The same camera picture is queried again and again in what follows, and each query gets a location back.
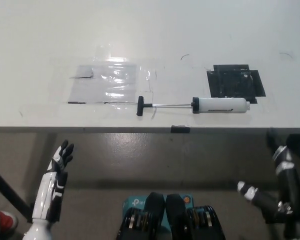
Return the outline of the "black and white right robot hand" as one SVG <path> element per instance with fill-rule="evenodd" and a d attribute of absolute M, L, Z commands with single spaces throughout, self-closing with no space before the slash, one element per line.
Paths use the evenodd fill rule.
<path fill-rule="evenodd" d="M 300 215 L 300 179 L 288 147 L 280 145 L 272 156 L 278 179 L 278 199 L 244 181 L 237 191 L 252 205 L 278 222 Z"/>

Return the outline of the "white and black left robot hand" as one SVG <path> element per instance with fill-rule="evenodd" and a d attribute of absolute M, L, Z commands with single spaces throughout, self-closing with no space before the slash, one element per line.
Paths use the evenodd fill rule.
<path fill-rule="evenodd" d="M 64 140 L 52 156 L 36 195 L 32 224 L 24 240 L 51 240 L 51 228 L 60 220 L 68 180 L 67 164 L 73 159 L 74 144 Z"/>

